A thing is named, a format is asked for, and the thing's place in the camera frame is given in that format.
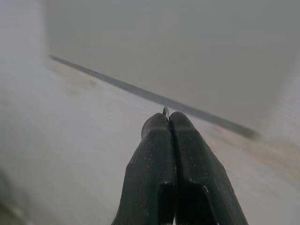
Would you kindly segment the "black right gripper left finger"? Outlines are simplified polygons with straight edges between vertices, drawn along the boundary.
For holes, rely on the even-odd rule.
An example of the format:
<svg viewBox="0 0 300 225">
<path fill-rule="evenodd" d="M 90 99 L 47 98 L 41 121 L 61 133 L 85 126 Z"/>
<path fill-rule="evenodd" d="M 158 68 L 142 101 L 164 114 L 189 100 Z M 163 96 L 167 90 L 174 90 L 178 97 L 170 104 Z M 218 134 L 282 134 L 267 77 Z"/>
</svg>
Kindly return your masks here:
<svg viewBox="0 0 300 225">
<path fill-rule="evenodd" d="M 175 214 L 176 171 L 167 118 L 146 120 L 141 141 L 125 171 L 114 225 L 171 225 Z"/>
</svg>

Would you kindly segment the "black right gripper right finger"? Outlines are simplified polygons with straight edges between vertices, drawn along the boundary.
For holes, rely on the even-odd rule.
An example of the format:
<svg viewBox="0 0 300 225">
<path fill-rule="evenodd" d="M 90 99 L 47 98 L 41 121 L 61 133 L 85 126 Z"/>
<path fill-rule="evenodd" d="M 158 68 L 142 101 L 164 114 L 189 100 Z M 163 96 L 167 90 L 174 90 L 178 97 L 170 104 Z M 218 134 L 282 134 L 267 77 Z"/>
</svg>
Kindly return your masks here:
<svg viewBox="0 0 300 225">
<path fill-rule="evenodd" d="M 246 225 L 225 168 L 189 118 L 169 118 L 178 179 L 178 225 Z"/>
</svg>

